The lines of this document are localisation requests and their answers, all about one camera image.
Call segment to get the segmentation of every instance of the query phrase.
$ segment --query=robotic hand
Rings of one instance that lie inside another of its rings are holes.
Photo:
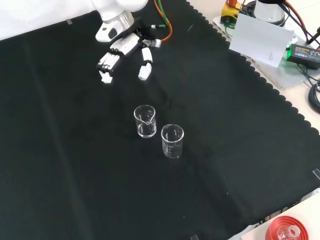
[[[142,48],[144,64],[138,77],[145,81],[152,70],[152,55],[149,47],[159,48],[161,40],[155,39],[143,26],[137,26],[131,12],[141,10],[148,0],[91,0],[102,18],[95,38],[99,42],[111,42],[117,39],[109,51],[97,64],[102,82],[112,82],[114,67],[121,57],[128,55],[136,46]]]

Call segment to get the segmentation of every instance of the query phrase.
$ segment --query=red lid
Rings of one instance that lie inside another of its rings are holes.
[[[295,225],[300,228],[301,234],[298,240],[309,240],[308,232],[305,226],[297,219],[291,216],[280,216],[275,218],[265,234],[265,240],[279,240],[277,231],[283,225]]]

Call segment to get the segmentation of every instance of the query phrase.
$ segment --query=white paper sign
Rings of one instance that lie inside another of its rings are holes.
[[[278,67],[294,32],[239,14],[229,49]]]

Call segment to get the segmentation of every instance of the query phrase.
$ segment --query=table surface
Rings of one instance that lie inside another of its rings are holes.
[[[185,0],[163,4],[174,34],[148,81],[137,50],[101,83],[97,12],[0,43],[0,239],[228,239],[318,187],[318,132]],[[152,1],[139,15],[160,21]],[[166,124],[184,129],[180,159]]]
[[[220,23],[220,17],[215,17],[213,19],[213,22],[220,28],[222,32],[225,32],[224,25]],[[232,35],[234,32],[233,29],[228,28],[228,33]],[[232,37],[226,38],[227,41],[231,41]],[[309,82],[306,80],[306,78],[299,73],[296,69],[293,69],[290,71],[290,76],[288,75],[287,80],[291,80],[292,76],[295,76],[295,74],[299,74],[301,76],[301,80],[297,78],[296,81],[304,81],[300,83],[299,85],[285,89],[279,87],[278,84],[275,82],[278,78],[281,78],[281,75],[286,74],[288,72],[288,69],[294,65],[294,68],[296,68],[296,65],[294,63],[290,63],[288,66],[285,67],[284,70],[277,71],[275,67],[268,66],[264,63],[258,63],[253,62],[252,65],[255,67],[256,71],[259,72],[263,77],[267,79],[269,83],[273,85],[275,89],[277,89],[281,95],[285,96],[286,100],[292,103],[292,106],[297,108],[299,113],[302,114],[305,117],[305,120],[311,123],[311,126],[315,129],[317,129],[320,132],[320,114],[312,110],[312,108],[309,106],[308,103],[308,93],[310,90]],[[320,70],[310,70],[309,74],[313,76],[314,78],[320,78]]]
[[[212,22],[213,18],[217,17],[221,14],[221,6],[223,1],[220,1],[219,4],[215,3],[215,1],[210,0],[189,0],[191,5],[195,6],[195,8],[200,12],[203,13],[206,19],[209,22]],[[316,12],[317,5],[320,7],[320,3],[316,0],[310,1],[300,1],[300,0],[290,0],[289,1],[295,8],[298,10],[299,14],[302,16],[303,20],[308,29],[313,29],[312,34],[315,34],[316,29],[319,27],[319,23],[314,21],[314,14]],[[287,21],[292,29],[299,35],[304,36],[299,26],[297,26],[293,20],[289,19]],[[298,112],[305,117],[305,120],[311,123],[311,126],[317,129],[320,132],[320,114],[313,111],[308,103],[308,93],[310,87],[307,84],[300,84],[293,89],[288,91],[278,88],[272,81],[268,80],[268,75],[264,72],[260,71],[258,67],[255,67],[255,70],[261,74],[262,77],[266,78],[269,83],[273,85],[275,89],[277,89],[282,96],[286,98],[287,101],[292,103],[292,106],[298,109]]]
[[[320,236],[320,193],[306,199],[298,205],[242,235],[241,240],[264,240],[266,232],[272,221],[281,216],[290,216],[299,220],[305,226],[309,239],[318,239]]]

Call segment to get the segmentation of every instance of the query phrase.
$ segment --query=white table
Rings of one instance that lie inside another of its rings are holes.
[[[306,228],[310,240],[320,239],[320,193],[318,193],[242,235],[241,240],[264,240],[272,221],[281,216],[299,220]]]

